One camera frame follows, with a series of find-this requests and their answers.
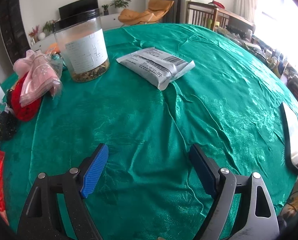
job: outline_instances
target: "orange lounge chair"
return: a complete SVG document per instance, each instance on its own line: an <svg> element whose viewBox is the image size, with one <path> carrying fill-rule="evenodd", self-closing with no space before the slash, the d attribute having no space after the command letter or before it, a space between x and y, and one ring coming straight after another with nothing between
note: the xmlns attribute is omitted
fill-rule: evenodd
<svg viewBox="0 0 298 240"><path fill-rule="evenodd" d="M143 13L124 9L118 20L124 25L151 24L156 23L170 10L174 1L150 0L148 10Z"/></svg>

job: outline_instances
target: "silver rivet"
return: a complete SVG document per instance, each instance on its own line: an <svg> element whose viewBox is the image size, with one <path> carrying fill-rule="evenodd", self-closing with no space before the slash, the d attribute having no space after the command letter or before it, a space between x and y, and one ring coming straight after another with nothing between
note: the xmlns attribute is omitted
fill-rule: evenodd
<svg viewBox="0 0 298 240"><path fill-rule="evenodd" d="M39 179L43 179L44 177L46 177L46 173L41 172L41 173L38 174Z"/></svg>
<svg viewBox="0 0 298 240"><path fill-rule="evenodd" d="M221 172L222 172L223 174L228 174L230 171L229 171L227 168L222 168L222 169L221 169Z"/></svg>
<svg viewBox="0 0 298 240"><path fill-rule="evenodd" d="M258 172L254 172L253 177L256 178L256 179L259 179L259 178L261 178L261 175Z"/></svg>
<svg viewBox="0 0 298 240"><path fill-rule="evenodd" d="M76 173L78 172L78 168L73 167L73 168L71 168L71 169L69 170L69 172L70 172L71 174L76 174Z"/></svg>

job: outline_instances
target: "table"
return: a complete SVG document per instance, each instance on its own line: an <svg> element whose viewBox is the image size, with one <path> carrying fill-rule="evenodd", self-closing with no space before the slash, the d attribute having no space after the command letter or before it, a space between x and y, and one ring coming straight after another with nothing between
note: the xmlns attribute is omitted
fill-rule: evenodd
<svg viewBox="0 0 298 240"><path fill-rule="evenodd" d="M298 103L281 81L243 48L200 26L138 25L104 35L108 72L75 83L64 71L61 97L45 96L37 116L2 143L11 227L17 228L38 173L64 173L99 143L109 147L108 163L86 204L105 240L193 238L212 204L188 159L193 143L233 173L259 172L279 212L296 179L284 162L281 102L298 116ZM196 67L159 91L115 60L152 46Z"/></svg>

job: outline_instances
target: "plastic jar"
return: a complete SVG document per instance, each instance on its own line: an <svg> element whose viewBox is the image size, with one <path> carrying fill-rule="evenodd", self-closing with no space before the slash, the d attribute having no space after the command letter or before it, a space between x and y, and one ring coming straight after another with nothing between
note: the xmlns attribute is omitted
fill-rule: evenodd
<svg viewBox="0 0 298 240"><path fill-rule="evenodd" d="M55 38L71 78L91 81L109 68L99 9L60 20L53 25Z"/></svg>

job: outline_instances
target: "television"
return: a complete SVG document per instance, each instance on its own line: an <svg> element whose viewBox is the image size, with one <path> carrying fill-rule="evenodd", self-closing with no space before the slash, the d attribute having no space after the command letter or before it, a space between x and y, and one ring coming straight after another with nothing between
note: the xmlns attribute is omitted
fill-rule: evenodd
<svg viewBox="0 0 298 240"><path fill-rule="evenodd" d="M61 20L78 13L98 9L98 0L79 0L59 8Z"/></svg>

